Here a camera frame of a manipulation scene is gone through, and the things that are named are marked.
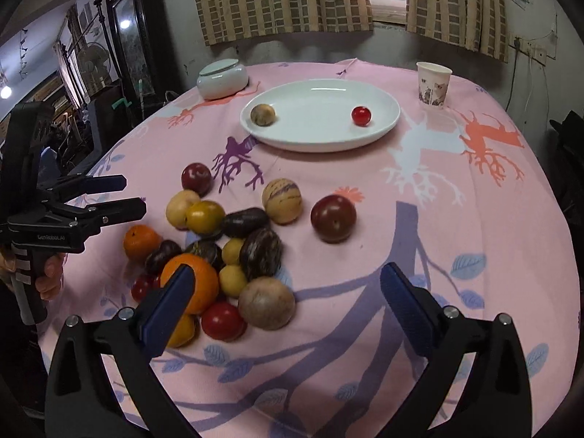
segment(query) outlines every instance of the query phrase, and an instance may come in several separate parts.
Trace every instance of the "white plate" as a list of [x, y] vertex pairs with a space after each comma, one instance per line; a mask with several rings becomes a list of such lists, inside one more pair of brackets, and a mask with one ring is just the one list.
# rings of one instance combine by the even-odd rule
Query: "white plate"
[[[271, 105], [276, 122], [258, 127], [249, 118], [258, 104]], [[351, 112], [363, 105], [372, 113], [367, 127], [353, 123]], [[241, 111], [243, 128], [259, 141], [285, 150], [330, 153], [379, 140], [399, 119], [399, 104], [387, 92], [364, 82], [323, 78], [274, 87]]]

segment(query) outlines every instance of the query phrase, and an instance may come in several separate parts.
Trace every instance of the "red tomato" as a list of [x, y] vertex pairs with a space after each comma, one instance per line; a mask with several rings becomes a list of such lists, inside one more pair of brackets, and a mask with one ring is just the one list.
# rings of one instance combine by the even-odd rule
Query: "red tomato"
[[215, 303], [201, 315], [204, 333], [216, 341], [234, 341], [247, 328], [235, 306], [227, 301]]
[[371, 111], [367, 107], [355, 107], [351, 112], [353, 122], [359, 127], [367, 127], [371, 121]]
[[144, 297], [152, 288], [159, 288], [160, 281], [156, 285], [156, 278], [150, 275], [140, 275], [136, 278], [134, 284], [132, 285], [131, 293], [132, 298], [134, 298], [138, 303], [144, 300]]

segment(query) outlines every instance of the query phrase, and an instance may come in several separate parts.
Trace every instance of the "pink tablecloth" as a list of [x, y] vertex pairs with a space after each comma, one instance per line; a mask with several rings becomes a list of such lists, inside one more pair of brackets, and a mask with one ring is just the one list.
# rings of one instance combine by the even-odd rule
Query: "pink tablecloth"
[[[356, 60], [269, 64], [249, 72], [249, 87], [233, 97], [202, 102], [192, 89], [151, 116], [94, 170], [124, 174], [125, 191], [77, 200], [145, 197], [143, 222], [184, 245], [190, 239], [166, 222], [164, 210], [189, 163], [214, 168], [208, 199], [227, 212], [261, 205], [262, 188], [274, 178], [300, 186], [305, 213], [292, 226], [276, 227], [285, 244], [278, 276], [298, 301], [292, 322], [276, 332], [250, 327], [229, 344], [201, 335], [152, 363], [188, 420], [205, 438], [372, 438], [424, 367], [380, 293], [380, 267], [394, 260], [441, 304], [474, 318], [512, 315], [539, 429], [572, 377], [578, 280], [566, 222], [504, 110], [459, 77], [450, 83], [448, 108], [424, 109], [415, 72]], [[403, 110], [396, 128], [361, 149], [303, 155], [257, 144], [240, 127], [239, 112], [254, 94], [326, 77], [367, 81], [391, 93]], [[346, 243], [332, 246], [316, 238], [308, 214], [334, 192], [355, 202], [358, 227]], [[138, 272], [122, 251], [127, 228], [104, 228], [84, 254], [69, 256], [65, 289], [41, 327], [47, 361], [69, 314], [101, 320], [134, 305], [128, 286]], [[471, 360], [462, 362], [435, 423], [454, 410]], [[141, 423], [113, 360], [105, 361], [122, 408]]]

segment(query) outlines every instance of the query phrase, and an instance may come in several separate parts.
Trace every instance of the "orange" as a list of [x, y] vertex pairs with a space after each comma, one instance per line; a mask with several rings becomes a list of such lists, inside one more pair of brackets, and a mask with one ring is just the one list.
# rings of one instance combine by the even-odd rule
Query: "orange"
[[146, 257], [160, 247], [162, 237], [144, 224], [130, 227], [124, 235], [124, 251], [130, 260], [144, 263]]
[[219, 294], [219, 278], [209, 263], [192, 253], [182, 253], [171, 258], [160, 275], [160, 286], [167, 284], [172, 274], [181, 265], [188, 265], [195, 272], [195, 292], [186, 307], [185, 314], [200, 315], [215, 303]]

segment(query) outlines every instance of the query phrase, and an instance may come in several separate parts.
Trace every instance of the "striped fruit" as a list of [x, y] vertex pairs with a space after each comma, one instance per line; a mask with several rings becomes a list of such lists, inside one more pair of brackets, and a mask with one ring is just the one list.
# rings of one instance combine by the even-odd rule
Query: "striped fruit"
[[274, 179], [264, 189], [262, 204], [270, 219], [284, 225], [296, 220], [302, 213], [302, 195], [294, 181]]

